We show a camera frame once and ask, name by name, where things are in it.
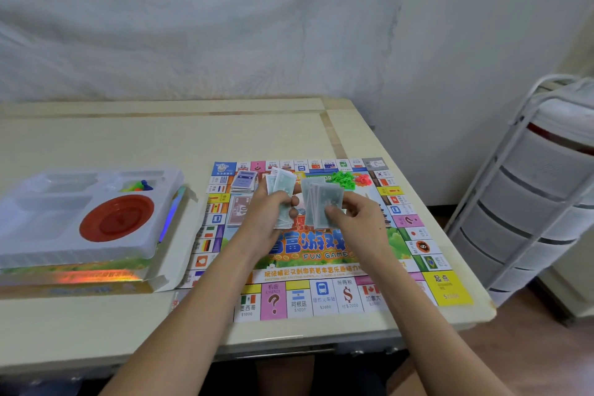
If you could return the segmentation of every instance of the white table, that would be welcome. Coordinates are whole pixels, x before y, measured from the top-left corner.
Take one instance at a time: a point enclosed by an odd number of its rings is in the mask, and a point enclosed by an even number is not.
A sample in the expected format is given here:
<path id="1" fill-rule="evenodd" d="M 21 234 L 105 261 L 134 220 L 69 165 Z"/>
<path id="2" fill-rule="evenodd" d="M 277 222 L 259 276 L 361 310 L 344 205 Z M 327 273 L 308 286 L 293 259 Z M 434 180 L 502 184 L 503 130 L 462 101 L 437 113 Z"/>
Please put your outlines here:
<path id="1" fill-rule="evenodd" d="M 348 100 L 8 104 L 0 106 L 0 137 L 0 193 L 48 168 L 169 163 L 202 196 L 215 160 L 384 157 L 474 300 L 441 307 L 443 315 L 457 329 L 495 316 L 486 291 Z M 171 301 L 171 292 L 0 301 L 0 374 L 122 363 Z M 230 326 L 219 354 L 328 344 L 367 351 L 401 347 L 399 337 L 384 312 L 241 323 Z"/>

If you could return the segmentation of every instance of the white storage rack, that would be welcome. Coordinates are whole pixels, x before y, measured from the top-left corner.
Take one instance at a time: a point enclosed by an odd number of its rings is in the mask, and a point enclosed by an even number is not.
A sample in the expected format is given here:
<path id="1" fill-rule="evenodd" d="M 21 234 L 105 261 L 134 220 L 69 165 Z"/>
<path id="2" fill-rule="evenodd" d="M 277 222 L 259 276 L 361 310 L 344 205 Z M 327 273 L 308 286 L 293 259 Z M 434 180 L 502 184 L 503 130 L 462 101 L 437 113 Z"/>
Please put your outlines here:
<path id="1" fill-rule="evenodd" d="M 551 86 L 558 88 L 547 91 Z M 556 137 L 591 152 L 593 110 L 594 79 L 539 79 L 445 227 L 497 306 L 594 224 L 594 155 L 553 142 L 528 126 L 544 123 L 543 130 L 554 130 Z M 579 121 L 574 126 L 567 122 L 572 115 Z"/>

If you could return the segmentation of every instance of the hand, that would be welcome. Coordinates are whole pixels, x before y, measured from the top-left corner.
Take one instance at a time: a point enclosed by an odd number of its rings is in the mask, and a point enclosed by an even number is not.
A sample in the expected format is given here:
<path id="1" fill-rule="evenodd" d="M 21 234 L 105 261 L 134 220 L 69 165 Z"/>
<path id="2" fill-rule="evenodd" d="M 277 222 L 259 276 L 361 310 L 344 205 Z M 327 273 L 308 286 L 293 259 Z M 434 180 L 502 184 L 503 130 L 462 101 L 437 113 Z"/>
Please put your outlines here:
<path id="1" fill-rule="evenodd" d="M 373 272 L 382 260 L 394 258 L 380 205 L 367 197 L 345 191 L 342 206 L 347 209 L 346 215 L 332 205 L 328 205 L 325 212 L 338 226 L 363 269 Z"/>
<path id="2" fill-rule="evenodd" d="M 301 185 L 295 185 L 293 194 L 295 193 L 301 193 Z M 299 198 L 297 196 L 289 197 L 284 191 L 277 191 L 269 195 L 266 179 L 262 179 L 248 205 L 245 219 L 235 234 L 243 238 L 244 246 L 245 244 L 249 245 L 255 260 L 259 260 L 270 252 L 282 232 L 281 229 L 274 228 L 280 204 L 295 206 L 299 204 Z M 291 219 L 296 218 L 297 214 L 295 208 L 289 210 Z"/>

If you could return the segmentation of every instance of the person's right hand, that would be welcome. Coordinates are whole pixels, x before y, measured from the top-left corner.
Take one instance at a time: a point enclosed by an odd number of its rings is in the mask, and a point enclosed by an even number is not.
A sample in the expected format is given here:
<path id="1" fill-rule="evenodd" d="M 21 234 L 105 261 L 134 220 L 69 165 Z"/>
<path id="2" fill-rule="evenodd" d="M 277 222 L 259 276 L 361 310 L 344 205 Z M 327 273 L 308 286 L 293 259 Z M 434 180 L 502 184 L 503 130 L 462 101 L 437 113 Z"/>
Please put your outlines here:
<path id="1" fill-rule="evenodd" d="M 378 260 L 393 258 L 380 205 L 367 197 L 345 191 L 343 208 L 347 209 L 346 215 L 331 205 L 325 208 L 325 212 L 338 226 L 363 269 L 373 272 Z"/>

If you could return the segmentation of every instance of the board game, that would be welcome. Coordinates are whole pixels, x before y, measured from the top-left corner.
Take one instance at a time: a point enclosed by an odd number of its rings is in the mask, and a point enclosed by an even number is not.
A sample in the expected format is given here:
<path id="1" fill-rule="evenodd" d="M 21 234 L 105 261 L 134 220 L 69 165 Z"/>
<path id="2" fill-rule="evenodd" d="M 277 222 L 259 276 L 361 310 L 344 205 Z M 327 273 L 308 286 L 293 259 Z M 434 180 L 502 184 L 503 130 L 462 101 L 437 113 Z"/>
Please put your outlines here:
<path id="1" fill-rule="evenodd" d="M 297 183 L 307 177 L 323 176 L 330 182 L 333 175 L 351 176 L 353 191 L 380 205 L 394 255 L 431 302 L 437 306 L 473 303 L 397 178 L 382 157 L 374 157 L 215 162 L 203 226 L 172 308 L 241 225 L 251 194 L 232 192 L 235 175 L 239 171 L 257 171 L 261 180 L 273 167 L 295 173 Z M 302 197 L 297 197 L 299 215 L 270 253 L 256 264 L 236 303 L 233 322 L 387 311 L 380 289 L 361 269 L 340 230 L 306 226 L 305 206 Z"/>

